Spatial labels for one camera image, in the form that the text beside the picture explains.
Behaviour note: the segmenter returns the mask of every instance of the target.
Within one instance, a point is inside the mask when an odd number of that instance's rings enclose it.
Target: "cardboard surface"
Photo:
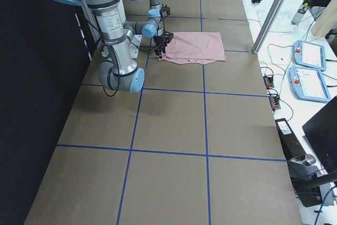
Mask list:
[[[210,158],[212,224],[302,224],[286,163]]]
[[[26,225],[116,220],[128,152],[57,147]]]
[[[256,55],[225,52],[226,62],[205,65],[206,91],[267,95]]]
[[[301,224],[241,0],[162,3],[168,31],[220,31],[227,61],[141,52],[143,91],[109,98],[96,55],[26,224]]]

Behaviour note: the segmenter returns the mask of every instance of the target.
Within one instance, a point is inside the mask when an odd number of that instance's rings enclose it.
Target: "black cable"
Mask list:
[[[117,54],[116,54],[116,51],[115,51],[115,49],[114,49],[112,46],[110,46],[110,47],[111,47],[112,50],[113,50],[114,57],[115,57],[115,61],[116,61],[116,66],[117,66],[117,71],[118,71],[117,88],[116,88],[115,92],[114,92],[112,95],[110,95],[110,94],[108,94],[108,93],[106,92],[105,87],[103,87],[103,91],[104,91],[105,95],[107,95],[108,97],[113,97],[113,96],[116,95],[116,93],[117,93],[117,91],[118,91],[118,88],[120,87],[121,73],[120,73],[120,67],[119,67],[119,64],[118,64],[118,59],[117,59],[117,56],[116,56],[116,55],[117,55]]]
[[[88,22],[88,24],[89,24],[90,26],[92,26],[96,31],[99,32],[99,34],[101,35],[101,37],[102,37],[103,39],[106,40],[104,34],[103,34],[103,33],[102,33],[102,32],[101,32],[95,25],[93,25],[93,24],[92,24],[90,21],[88,21],[87,19],[86,19],[86,21]],[[112,48],[112,50],[113,50],[114,58],[115,58],[115,61],[116,61],[116,67],[117,67],[117,71],[118,71],[118,81],[117,81],[117,88],[116,88],[114,94],[112,94],[112,95],[109,95],[109,94],[106,92],[105,87],[103,87],[103,91],[104,91],[105,95],[107,95],[107,96],[109,96],[109,97],[113,97],[114,95],[116,95],[116,93],[117,93],[117,91],[118,91],[118,88],[120,87],[120,79],[121,79],[120,67],[119,67],[119,64],[118,64],[118,59],[117,59],[117,56],[116,56],[116,51],[115,51],[115,49],[114,49],[112,46],[111,46],[111,48]]]
[[[143,52],[150,52],[152,49],[154,49],[155,48],[155,46],[153,46],[153,47],[150,47],[150,49],[148,49],[148,50],[142,50],[140,47],[141,46],[137,46],[136,44],[134,44],[133,42],[130,42],[130,44],[132,44],[132,45],[134,45],[136,48],[138,48],[140,51],[143,51]]]
[[[333,79],[333,80],[336,80],[337,81],[337,79],[335,79],[334,77],[331,77],[331,76],[328,76],[328,75],[326,75],[326,74],[324,74],[324,73],[322,73],[324,76],[327,76],[328,78],[330,78],[330,79]]]
[[[314,171],[314,172],[311,172],[309,175],[303,176],[302,178],[310,177],[312,174],[314,174],[314,173],[316,173],[316,172],[319,172],[319,171],[322,171],[322,170],[325,170],[325,168],[324,168],[324,169],[320,169],[320,170],[316,170],[316,171]]]
[[[260,67],[260,69],[267,69],[267,70],[270,70],[272,72],[271,76],[273,77],[274,76],[274,72],[271,68],[269,68],[268,66],[263,66],[263,67]]]
[[[287,120],[287,121],[290,121],[294,117],[294,110],[292,109],[292,107],[288,103],[286,103],[284,100],[282,100],[280,98],[280,94],[279,94],[279,92],[277,90],[275,90],[273,88],[270,88],[270,89],[268,89],[268,93],[269,93],[269,95],[271,97],[273,97],[273,100],[274,100],[274,102],[276,104],[279,104],[279,102],[282,101],[284,104],[286,104],[290,108],[290,110],[291,110],[291,117]]]

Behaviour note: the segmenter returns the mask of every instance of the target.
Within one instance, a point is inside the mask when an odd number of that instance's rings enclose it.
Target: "metal pole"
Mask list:
[[[265,40],[265,38],[268,35],[268,32],[276,19],[277,14],[279,13],[279,10],[283,4],[284,0],[274,0],[274,3],[272,7],[269,10],[269,13],[265,19],[265,22],[263,23],[263,26],[261,28],[261,31],[259,35],[256,38],[255,44],[253,46],[252,52],[253,54],[257,54]]]

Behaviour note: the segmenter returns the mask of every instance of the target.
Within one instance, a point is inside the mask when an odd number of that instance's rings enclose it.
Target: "cable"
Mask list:
[[[279,95],[279,93],[277,92],[277,90],[270,88],[270,89],[268,89],[267,91],[268,91],[268,95],[272,98],[274,105],[275,105],[275,106],[276,106],[276,105],[279,105],[279,104],[280,104],[280,95]],[[272,106],[272,111],[273,111],[273,115],[274,115],[274,113],[275,113],[275,108],[274,108],[273,106]]]
[[[333,79],[333,80],[336,80],[337,81],[337,79],[335,79],[334,77],[331,77],[331,76],[328,76],[328,75],[326,75],[326,74],[324,74],[324,73],[322,73],[324,76],[327,76],[328,78],[330,78],[330,79]]]
[[[305,18],[305,19],[303,19],[303,20],[301,20],[301,21],[299,21],[298,23],[300,23],[300,22],[303,22],[303,21],[306,21],[307,19],[309,19],[309,18],[313,18],[314,17],[314,15],[317,15],[318,13],[320,13],[320,12],[322,12],[322,11],[324,11],[324,9],[323,10],[320,10],[320,11],[318,11],[318,12],[316,12],[316,13],[314,13],[314,14],[312,14],[312,15],[310,15],[308,18]]]
[[[321,204],[321,207],[320,207],[320,209],[319,209],[319,211],[318,211],[318,214],[317,214],[317,216],[316,216],[316,220],[315,220],[314,225],[317,225],[317,221],[318,221],[318,218],[319,218],[319,216],[320,216],[320,214],[321,214],[321,212],[322,212],[322,208],[323,208],[323,205],[324,205],[324,203],[325,203],[325,200],[326,200],[326,198],[328,197],[328,195],[330,194],[330,192],[332,192],[332,190],[333,190],[334,188],[337,188],[337,187],[336,187],[336,186],[332,187],[332,188],[325,194],[325,196],[324,196],[324,198],[323,198],[323,201],[322,201],[322,204]]]
[[[119,67],[119,64],[118,64],[117,56],[116,56],[117,54],[116,54],[115,49],[114,49],[112,46],[111,46],[111,48],[112,48],[112,50],[113,50],[113,54],[114,54],[115,61],[116,61],[116,66],[117,66],[117,71],[118,71],[118,81],[117,81],[117,88],[116,88],[115,92],[114,92],[112,95],[108,94],[108,93],[106,92],[106,90],[105,90],[105,87],[103,87],[103,91],[104,91],[105,95],[107,95],[108,97],[113,97],[113,96],[116,95],[116,93],[117,93],[117,91],[118,91],[118,88],[120,87],[120,79],[121,79],[120,67]]]
[[[325,37],[327,34],[328,34],[328,33],[326,33],[326,34],[324,34],[324,35],[322,35],[322,36],[320,36],[320,37],[318,37],[318,38],[316,38],[316,39],[307,41],[307,42],[313,42],[313,41],[316,41],[316,40],[318,40],[318,39],[320,39],[320,38],[322,38],[322,37]]]
[[[260,22],[260,21],[258,21],[257,19],[253,19],[253,18],[248,18],[247,20],[248,20],[248,21],[256,21],[256,22]]]
[[[93,24],[92,24],[90,21],[88,21],[87,19],[86,19],[86,21],[88,22],[88,24],[89,24],[90,26],[92,26],[96,31],[99,32],[99,34],[101,35],[101,37],[102,37],[103,39],[106,40],[104,34],[103,34],[103,33],[102,33],[102,32],[101,32],[95,25],[93,25]],[[115,58],[115,61],[116,61],[116,67],[117,67],[117,71],[118,71],[118,81],[117,81],[117,88],[116,88],[114,94],[112,94],[112,95],[109,95],[109,94],[106,92],[105,87],[103,87],[103,91],[104,91],[105,95],[107,95],[107,96],[109,96],[109,97],[113,97],[114,95],[116,95],[116,93],[117,93],[117,91],[118,91],[118,88],[120,87],[120,79],[121,79],[120,67],[119,67],[119,64],[118,64],[117,56],[116,56],[117,54],[116,54],[115,49],[114,49],[112,46],[111,46],[111,48],[112,48],[112,50],[113,50],[114,58]]]
[[[293,45],[289,45],[289,46],[280,46],[280,45],[276,45],[276,44],[268,44],[267,46],[267,51],[268,51],[268,55],[269,55],[269,58],[270,58],[270,62],[275,65],[276,67],[280,68],[284,75],[286,74],[286,70],[280,66],[278,66],[277,64],[273,63],[273,60],[272,60],[272,56],[271,56],[271,53],[270,53],[270,49],[269,49],[269,46],[276,46],[276,47],[281,47],[281,48],[287,48],[287,47],[294,47]]]
[[[314,24],[314,22],[315,22],[315,19],[314,19],[314,21],[310,24],[310,26],[308,27],[308,29],[306,30],[306,33],[303,35],[302,39],[300,40],[300,43],[303,42],[304,37],[306,37],[306,38],[308,37],[310,28],[311,28],[311,26]],[[290,58],[289,64],[288,64],[287,67],[285,68],[284,75],[283,75],[282,81],[281,81],[280,94],[281,94],[281,92],[282,92],[282,84],[283,84],[283,81],[284,81],[284,78],[285,78],[285,75],[286,75],[286,71],[288,70],[289,66],[291,65],[291,62],[292,62],[294,56],[295,56],[295,51],[293,52],[293,54],[292,54],[292,56],[291,56],[291,58]]]
[[[293,110],[292,107],[291,107],[288,103],[286,103],[284,100],[280,99],[280,101],[282,101],[284,104],[286,104],[286,105],[290,108],[290,110],[291,110],[291,116],[290,116],[290,118],[289,118],[288,120],[286,120],[286,121],[290,121],[290,120],[294,117],[294,110]]]
[[[272,74],[271,74],[271,75],[268,75],[268,76],[271,76],[271,78],[273,78],[274,72],[273,72],[273,70],[272,70],[271,68],[269,68],[268,66],[263,66],[263,67],[260,67],[260,69],[267,69],[267,70],[270,70],[270,71],[272,72]]]
[[[312,174],[315,174],[316,172],[319,172],[319,171],[322,171],[322,170],[325,170],[325,168],[324,168],[324,169],[320,169],[320,170],[316,170],[316,171],[314,171],[314,172],[311,172],[309,175],[303,176],[302,178],[309,177],[309,176],[311,176]]]
[[[142,50],[142,49],[140,49],[141,46],[138,47],[138,46],[137,46],[136,44],[134,44],[133,42],[130,42],[130,44],[134,45],[136,48],[138,48],[140,51],[143,51],[143,52],[150,52],[152,49],[155,48],[155,46],[154,46],[154,47],[151,47],[149,50]]]

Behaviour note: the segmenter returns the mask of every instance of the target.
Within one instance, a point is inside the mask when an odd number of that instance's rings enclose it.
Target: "robotic arm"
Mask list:
[[[81,5],[81,0],[54,1],[68,5]],[[97,18],[109,51],[109,56],[101,63],[99,69],[98,77],[101,84],[110,90],[139,92],[143,87],[145,74],[144,70],[138,68],[137,63],[132,60],[128,46],[134,34],[141,31],[143,36],[155,37],[155,41],[161,42],[162,45],[156,43],[159,45],[156,47],[156,52],[161,53],[163,45],[165,50],[166,43],[169,41],[163,40],[167,32],[162,29],[163,10],[160,0],[150,0],[151,10],[148,13],[148,21],[137,23],[121,21],[118,11],[120,0],[86,0],[86,2]]]

